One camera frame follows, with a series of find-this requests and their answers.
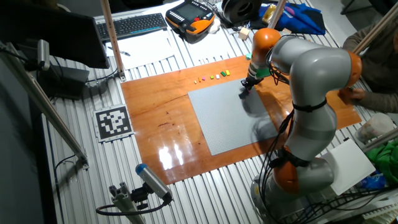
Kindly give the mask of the person's bare hand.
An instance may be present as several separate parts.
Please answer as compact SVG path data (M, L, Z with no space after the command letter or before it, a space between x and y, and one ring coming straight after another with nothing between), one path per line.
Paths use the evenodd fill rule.
M348 97L351 100L362 100L366 96L366 92L361 88L348 88Z

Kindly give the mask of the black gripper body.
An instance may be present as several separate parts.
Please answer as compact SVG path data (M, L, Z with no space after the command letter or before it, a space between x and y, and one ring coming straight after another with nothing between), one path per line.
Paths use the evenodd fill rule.
M263 81L263 78L257 79L256 77L247 76L244 80L241 81L241 84L245 89L249 86L254 87L255 85L259 84Z

